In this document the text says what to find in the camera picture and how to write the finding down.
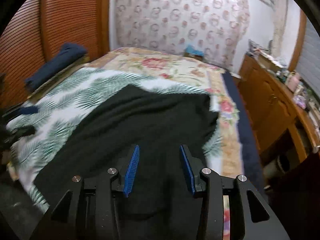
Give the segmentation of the black printed t-shirt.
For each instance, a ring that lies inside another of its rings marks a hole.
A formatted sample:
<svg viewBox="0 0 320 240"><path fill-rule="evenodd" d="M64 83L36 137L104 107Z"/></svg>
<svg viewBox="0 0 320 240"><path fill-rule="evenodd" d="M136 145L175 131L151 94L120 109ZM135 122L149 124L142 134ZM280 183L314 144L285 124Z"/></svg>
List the black printed t-shirt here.
<svg viewBox="0 0 320 240"><path fill-rule="evenodd" d="M195 239L202 200L188 191L180 146L206 163L217 132L206 94L156 94L128 85L86 116L37 175L49 210L33 239ZM140 147L133 188L123 176Z"/></svg>

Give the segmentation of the navy folded clothes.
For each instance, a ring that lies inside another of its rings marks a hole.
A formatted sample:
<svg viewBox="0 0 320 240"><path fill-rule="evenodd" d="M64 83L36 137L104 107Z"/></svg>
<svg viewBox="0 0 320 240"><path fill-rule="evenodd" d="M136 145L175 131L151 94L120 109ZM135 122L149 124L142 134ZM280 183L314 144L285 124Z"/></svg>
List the navy folded clothes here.
<svg viewBox="0 0 320 240"><path fill-rule="evenodd" d="M24 84L27 91L34 92L57 73L86 54L87 50L83 46L75 43L64 43L55 57L40 67L34 75L25 79Z"/></svg>

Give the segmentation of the palm leaf print sheet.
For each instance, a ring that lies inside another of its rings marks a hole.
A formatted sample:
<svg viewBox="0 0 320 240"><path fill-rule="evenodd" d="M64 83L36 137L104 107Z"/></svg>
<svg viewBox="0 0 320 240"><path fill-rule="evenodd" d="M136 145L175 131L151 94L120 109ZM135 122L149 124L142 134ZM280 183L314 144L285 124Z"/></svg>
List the palm leaf print sheet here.
<svg viewBox="0 0 320 240"><path fill-rule="evenodd" d="M21 184L41 212L49 205L34 185L40 170L53 160L82 119L127 85L156 94L205 93L194 86L135 73L89 67L76 71L35 104L37 113L22 114L7 125L10 131L24 125L37 130L14 143L11 152Z"/></svg>

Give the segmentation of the floral bed quilt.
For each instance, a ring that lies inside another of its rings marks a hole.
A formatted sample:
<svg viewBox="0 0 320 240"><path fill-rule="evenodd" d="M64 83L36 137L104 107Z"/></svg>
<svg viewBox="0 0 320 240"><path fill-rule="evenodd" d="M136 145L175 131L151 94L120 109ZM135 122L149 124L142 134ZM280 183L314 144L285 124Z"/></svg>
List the floral bed quilt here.
<svg viewBox="0 0 320 240"><path fill-rule="evenodd" d="M219 112L220 148L207 157L217 173L234 178L243 173L242 144L239 139L239 110L224 81L227 71L189 57L134 47L115 49L89 63L90 67L120 70L186 83L211 96L213 111Z"/></svg>

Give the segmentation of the wooden sideboard cabinet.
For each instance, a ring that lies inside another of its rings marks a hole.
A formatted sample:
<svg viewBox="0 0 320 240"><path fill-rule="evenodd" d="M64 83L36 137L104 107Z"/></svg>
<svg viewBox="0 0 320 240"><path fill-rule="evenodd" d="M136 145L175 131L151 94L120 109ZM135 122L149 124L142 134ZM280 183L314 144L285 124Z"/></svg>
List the wooden sideboard cabinet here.
<svg viewBox="0 0 320 240"><path fill-rule="evenodd" d="M297 164L319 153L319 138L310 116L294 103L284 84L248 55L239 75L238 89L263 163L281 152Z"/></svg>

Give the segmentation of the blue item on box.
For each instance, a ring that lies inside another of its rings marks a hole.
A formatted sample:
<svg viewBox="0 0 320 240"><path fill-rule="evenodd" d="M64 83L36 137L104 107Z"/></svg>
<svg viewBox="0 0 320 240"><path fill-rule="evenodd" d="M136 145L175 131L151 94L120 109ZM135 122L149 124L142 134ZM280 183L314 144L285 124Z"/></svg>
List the blue item on box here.
<svg viewBox="0 0 320 240"><path fill-rule="evenodd" d="M204 60L204 52L200 51L200 50L196 50L193 46L188 45L186 47L186 49L184 50L184 57L189 57L189 58L193 58L199 61L203 61Z"/></svg>

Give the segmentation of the wooden louvered wardrobe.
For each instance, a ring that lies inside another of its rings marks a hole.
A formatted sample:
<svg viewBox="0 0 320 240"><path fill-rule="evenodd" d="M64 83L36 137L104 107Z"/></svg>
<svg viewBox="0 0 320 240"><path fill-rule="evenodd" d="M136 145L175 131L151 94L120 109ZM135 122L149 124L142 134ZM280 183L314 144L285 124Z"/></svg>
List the wooden louvered wardrobe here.
<svg viewBox="0 0 320 240"><path fill-rule="evenodd" d="M90 60L107 54L110 0L26 0L1 35L1 108L23 102L24 80L66 42Z"/></svg>

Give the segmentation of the pink jug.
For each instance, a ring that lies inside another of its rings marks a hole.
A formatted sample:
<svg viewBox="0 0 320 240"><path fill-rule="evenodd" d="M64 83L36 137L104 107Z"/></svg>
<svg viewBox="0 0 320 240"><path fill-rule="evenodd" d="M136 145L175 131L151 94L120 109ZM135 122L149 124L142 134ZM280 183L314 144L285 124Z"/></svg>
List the pink jug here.
<svg viewBox="0 0 320 240"><path fill-rule="evenodd" d="M291 92L294 92L300 82L299 73L291 73L290 78L287 79L287 87Z"/></svg>

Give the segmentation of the circle pattern curtain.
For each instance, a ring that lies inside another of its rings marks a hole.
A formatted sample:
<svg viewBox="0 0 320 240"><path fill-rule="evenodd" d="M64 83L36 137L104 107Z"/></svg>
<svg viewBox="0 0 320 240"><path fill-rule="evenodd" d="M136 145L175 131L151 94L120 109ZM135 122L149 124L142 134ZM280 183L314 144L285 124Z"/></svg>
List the circle pattern curtain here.
<svg viewBox="0 0 320 240"><path fill-rule="evenodd" d="M121 46L175 55L193 47L228 69L249 21L248 0L116 0Z"/></svg>

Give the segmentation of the grey window blind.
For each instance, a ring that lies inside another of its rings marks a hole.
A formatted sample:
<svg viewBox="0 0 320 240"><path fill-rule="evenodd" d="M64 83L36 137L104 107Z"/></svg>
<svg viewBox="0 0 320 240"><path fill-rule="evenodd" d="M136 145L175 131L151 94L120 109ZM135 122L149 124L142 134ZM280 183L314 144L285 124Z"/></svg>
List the grey window blind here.
<svg viewBox="0 0 320 240"><path fill-rule="evenodd" d="M320 38L309 19L306 19L305 36L296 71L319 97L320 89Z"/></svg>

